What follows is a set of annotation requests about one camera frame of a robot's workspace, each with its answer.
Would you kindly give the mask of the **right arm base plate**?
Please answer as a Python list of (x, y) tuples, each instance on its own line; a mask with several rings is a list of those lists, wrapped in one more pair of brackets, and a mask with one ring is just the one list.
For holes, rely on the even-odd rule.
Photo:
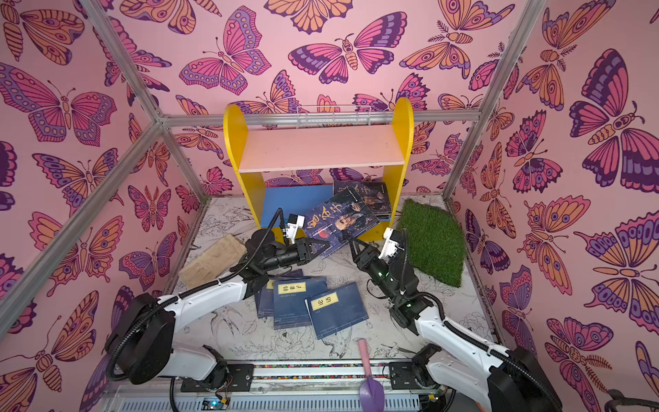
[(435, 386), (427, 369), (415, 362), (390, 362), (389, 376), (394, 390), (425, 390)]

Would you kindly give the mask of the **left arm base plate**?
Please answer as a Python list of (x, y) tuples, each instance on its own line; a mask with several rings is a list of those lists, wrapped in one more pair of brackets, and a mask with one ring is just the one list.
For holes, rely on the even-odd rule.
[(255, 366), (255, 364), (228, 364), (202, 381), (185, 378), (180, 391), (183, 393), (248, 392), (252, 388)]

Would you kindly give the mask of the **navy book with yellow label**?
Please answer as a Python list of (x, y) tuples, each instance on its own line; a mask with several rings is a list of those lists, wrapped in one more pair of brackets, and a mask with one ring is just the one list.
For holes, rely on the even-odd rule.
[(357, 283), (348, 283), (305, 300), (317, 340), (369, 319)]

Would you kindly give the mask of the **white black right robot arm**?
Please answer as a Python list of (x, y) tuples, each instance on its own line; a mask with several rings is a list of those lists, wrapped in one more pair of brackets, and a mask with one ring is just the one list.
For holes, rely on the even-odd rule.
[(408, 263), (406, 232), (389, 228), (384, 238), (382, 249), (355, 237), (348, 244), (357, 268), (391, 304), (393, 320), (426, 340), (413, 358), (421, 386), (446, 386), (483, 411), (562, 410), (533, 353), (506, 348), (452, 320), (435, 295), (418, 289), (419, 279)]

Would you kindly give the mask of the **dark purple book with figure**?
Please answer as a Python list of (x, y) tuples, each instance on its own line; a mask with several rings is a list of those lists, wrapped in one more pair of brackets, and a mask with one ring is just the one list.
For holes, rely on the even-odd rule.
[(333, 184), (334, 194), (346, 189), (352, 189), (359, 194), (364, 203), (378, 218), (388, 219), (391, 216), (391, 199), (385, 183), (348, 180), (335, 181)]

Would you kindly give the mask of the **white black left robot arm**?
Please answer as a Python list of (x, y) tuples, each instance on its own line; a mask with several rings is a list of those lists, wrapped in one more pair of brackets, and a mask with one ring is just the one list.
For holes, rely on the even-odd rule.
[[(178, 345), (174, 338), (214, 310), (255, 295), (266, 287), (270, 271), (308, 264), (330, 248), (328, 240), (298, 237), (301, 224), (301, 217), (286, 220), (278, 209), (270, 225), (248, 240), (228, 274), (177, 295), (137, 296), (106, 340), (106, 378), (134, 385), (154, 378), (191, 379), (208, 390), (223, 387), (229, 369), (220, 353), (208, 345)], [(276, 240), (275, 225), (283, 231), (282, 241)]]

